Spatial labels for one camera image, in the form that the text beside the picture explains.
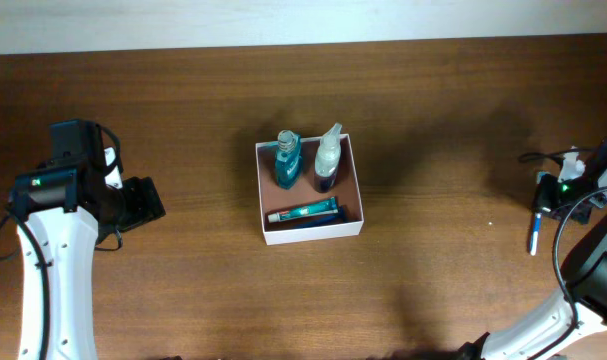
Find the purple spray bottle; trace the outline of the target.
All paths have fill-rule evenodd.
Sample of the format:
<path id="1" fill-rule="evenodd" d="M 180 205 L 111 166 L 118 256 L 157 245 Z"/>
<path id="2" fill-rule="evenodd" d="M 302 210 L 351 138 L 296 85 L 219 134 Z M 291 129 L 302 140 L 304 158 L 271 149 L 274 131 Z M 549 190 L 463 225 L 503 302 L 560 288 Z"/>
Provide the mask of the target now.
<path id="1" fill-rule="evenodd" d="M 335 183 L 341 158 L 342 125 L 335 123 L 320 139 L 314 163 L 315 189 L 328 192 Z"/>

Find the teal toothpaste tube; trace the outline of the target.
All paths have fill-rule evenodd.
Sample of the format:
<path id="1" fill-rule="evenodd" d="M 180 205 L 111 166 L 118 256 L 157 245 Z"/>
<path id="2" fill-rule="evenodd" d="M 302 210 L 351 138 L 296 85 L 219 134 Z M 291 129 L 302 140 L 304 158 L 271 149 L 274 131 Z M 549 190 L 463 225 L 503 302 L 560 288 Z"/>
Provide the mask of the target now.
<path id="1" fill-rule="evenodd" d="M 335 214 L 338 211 L 337 200 L 335 197 L 331 197 L 315 203 L 268 214 L 267 219 L 269 223 L 280 223 L 301 218 Z"/>

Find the teal mouthwash bottle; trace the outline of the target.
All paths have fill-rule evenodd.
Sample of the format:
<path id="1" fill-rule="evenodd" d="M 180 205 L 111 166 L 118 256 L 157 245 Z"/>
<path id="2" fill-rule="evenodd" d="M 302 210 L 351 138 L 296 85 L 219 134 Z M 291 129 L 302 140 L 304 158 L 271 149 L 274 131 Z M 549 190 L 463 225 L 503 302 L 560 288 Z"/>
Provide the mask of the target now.
<path id="1" fill-rule="evenodd" d="M 302 170 L 300 136 L 291 130 L 282 130 L 277 137 L 275 173 L 279 187 L 290 189 Z"/>

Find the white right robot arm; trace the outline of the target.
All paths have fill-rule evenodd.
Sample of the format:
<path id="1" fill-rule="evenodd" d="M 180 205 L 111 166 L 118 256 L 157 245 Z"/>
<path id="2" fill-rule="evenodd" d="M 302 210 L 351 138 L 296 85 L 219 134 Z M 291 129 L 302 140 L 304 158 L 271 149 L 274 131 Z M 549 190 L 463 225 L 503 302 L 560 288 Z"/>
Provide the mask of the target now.
<path id="1" fill-rule="evenodd" d="M 599 195 L 607 201 L 607 169 L 597 188 L 579 197 L 568 214 Z M 552 359 L 569 345 L 607 331 L 607 214 L 560 261 L 560 240 L 569 219 L 560 220 L 552 245 L 558 289 L 512 326 L 461 346 L 456 359 Z"/>

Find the blue disposable razor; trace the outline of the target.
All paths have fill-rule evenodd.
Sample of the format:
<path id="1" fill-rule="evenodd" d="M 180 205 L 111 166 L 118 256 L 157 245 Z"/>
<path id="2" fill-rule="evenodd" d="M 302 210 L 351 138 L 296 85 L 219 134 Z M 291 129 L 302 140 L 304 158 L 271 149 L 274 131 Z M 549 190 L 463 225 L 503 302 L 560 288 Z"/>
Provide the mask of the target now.
<path id="1" fill-rule="evenodd" d="M 295 226 L 295 229 L 306 229 L 313 227 L 322 227 L 328 225 L 334 225 L 338 223 L 345 223 L 347 221 L 346 211 L 344 206 L 340 206 L 336 213 L 324 215 L 317 219 L 301 223 Z"/>

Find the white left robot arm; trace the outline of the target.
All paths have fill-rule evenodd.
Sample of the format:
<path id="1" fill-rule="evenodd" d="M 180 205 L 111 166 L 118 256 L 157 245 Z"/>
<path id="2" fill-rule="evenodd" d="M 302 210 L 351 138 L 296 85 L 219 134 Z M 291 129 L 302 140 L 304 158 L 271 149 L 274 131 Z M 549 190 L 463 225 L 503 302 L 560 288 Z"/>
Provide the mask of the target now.
<path id="1" fill-rule="evenodd" d="M 96 358 L 94 254 L 108 236 L 164 214 L 149 177 L 83 179 L 74 168 L 18 176 L 8 215 L 23 259 L 19 358 Z"/>

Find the blue white toothbrush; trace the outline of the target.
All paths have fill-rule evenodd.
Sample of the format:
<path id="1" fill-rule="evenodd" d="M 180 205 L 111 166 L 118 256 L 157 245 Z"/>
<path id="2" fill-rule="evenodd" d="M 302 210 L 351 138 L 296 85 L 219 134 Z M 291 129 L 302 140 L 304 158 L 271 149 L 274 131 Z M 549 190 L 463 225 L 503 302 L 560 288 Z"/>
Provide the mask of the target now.
<path id="1" fill-rule="evenodd" d="M 530 256 L 535 256 L 537 254 L 538 248 L 538 237 L 540 232 L 540 226 L 542 221 L 542 213 L 538 210 L 537 205 L 538 195 L 535 195 L 532 205 L 532 226 L 531 226 L 531 234 L 528 242 L 528 252 Z"/>

